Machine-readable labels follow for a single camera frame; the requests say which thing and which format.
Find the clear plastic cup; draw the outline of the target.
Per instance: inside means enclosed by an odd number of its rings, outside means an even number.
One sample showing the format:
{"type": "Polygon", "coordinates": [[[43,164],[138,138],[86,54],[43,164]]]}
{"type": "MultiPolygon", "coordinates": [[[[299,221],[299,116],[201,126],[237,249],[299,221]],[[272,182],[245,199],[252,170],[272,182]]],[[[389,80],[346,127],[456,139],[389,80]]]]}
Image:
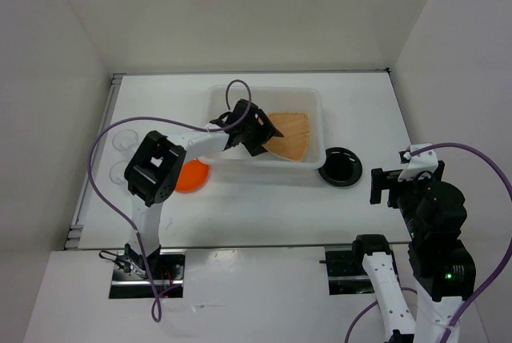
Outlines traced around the clear plastic cup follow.
{"type": "Polygon", "coordinates": [[[112,183],[115,185],[125,185],[126,179],[125,179],[125,170],[128,166],[129,161],[128,160],[121,160],[119,162],[116,162],[113,164],[113,166],[110,168],[109,172],[109,178],[112,183]]]}
{"type": "Polygon", "coordinates": [[[138,148],[138,144],[138,133],[132,129],[120,130],[112,139],[112,146],[123,154],[133,154],[138,148]]]}

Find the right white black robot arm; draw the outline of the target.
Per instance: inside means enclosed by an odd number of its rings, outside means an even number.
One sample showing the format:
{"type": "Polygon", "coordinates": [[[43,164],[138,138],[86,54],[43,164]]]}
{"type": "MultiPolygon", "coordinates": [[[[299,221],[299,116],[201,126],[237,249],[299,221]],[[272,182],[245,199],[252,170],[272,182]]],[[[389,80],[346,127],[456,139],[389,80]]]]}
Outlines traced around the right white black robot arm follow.
{"type": "Polygon", "coordinates": [[[423,170],[410,180],[397,170],[371,172],[370,203],[389,193],[410,234],[408,256],[417,294],[411,314],[403,296],[389,242],[381,234],[363,234],[352,244],[350,264],[366,273],[380,308],[387,342],[456,342],[456,312],[474,292],[476,267],[459,238],[467,212],[462,192],[442,181],[442,167],[423,170]]]}

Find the black round plate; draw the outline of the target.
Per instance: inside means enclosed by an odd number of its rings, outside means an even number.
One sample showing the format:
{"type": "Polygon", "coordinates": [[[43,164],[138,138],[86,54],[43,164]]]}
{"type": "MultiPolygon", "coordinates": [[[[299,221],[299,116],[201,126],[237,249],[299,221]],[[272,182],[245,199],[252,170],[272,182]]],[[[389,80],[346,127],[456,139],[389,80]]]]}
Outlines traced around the black round plate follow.
{"type": "Polygon", "coordinates": [[[362,177],[362,162],[351,150],[342,147],[330,147],[326,150],[326,160],[318,169],[319,176],[328,185],[348,188],[359,182],[362,177]]]}

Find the woven triangular bamboo plate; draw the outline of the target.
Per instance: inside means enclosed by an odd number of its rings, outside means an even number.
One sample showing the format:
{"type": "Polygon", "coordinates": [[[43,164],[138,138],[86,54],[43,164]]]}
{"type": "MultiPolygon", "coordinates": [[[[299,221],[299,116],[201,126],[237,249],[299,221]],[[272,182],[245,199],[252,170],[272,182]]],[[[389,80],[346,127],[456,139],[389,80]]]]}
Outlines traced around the woven triangular bamboo plate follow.
{"type": "Polygon", "coordinates": [[[273,136],[263,148],[274,156],[290,162],[302,162],[310,144],[310,123],[307,112],[268,114],[274,127],[282,134],[273,136]]]}

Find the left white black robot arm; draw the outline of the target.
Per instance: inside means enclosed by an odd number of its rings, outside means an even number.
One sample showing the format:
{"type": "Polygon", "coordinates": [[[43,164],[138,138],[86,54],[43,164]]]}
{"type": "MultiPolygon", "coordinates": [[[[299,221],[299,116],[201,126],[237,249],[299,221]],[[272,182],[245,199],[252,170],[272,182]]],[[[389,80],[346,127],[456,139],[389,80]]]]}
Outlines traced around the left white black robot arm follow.
{"type": "Polygon", "coordinates": [[[124,172],[132,195],[131,221],[136,226],[125,244],[133,272],[144,279],[158,272],[163,202],[175,191],[187,162],[240,144],[251,156],[257,156],[265,152],[264,145],[270,139],[282,136],[264,111],[246,99],[199,130],[173,137],[157,130],[147,133],[124,172]]]}

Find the orange round plate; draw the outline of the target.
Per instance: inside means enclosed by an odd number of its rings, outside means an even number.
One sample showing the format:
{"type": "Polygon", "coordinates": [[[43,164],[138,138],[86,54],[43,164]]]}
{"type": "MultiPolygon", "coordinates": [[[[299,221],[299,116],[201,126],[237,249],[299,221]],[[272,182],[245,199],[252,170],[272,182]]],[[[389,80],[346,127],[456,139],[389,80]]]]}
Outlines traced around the orange round plate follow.
{"type": "Polygon", "coordinates": [[[210,176],[210,166],[198,159],[187,162],[181,169],[175,190],[192,193],[201,189],[210,176]]]}

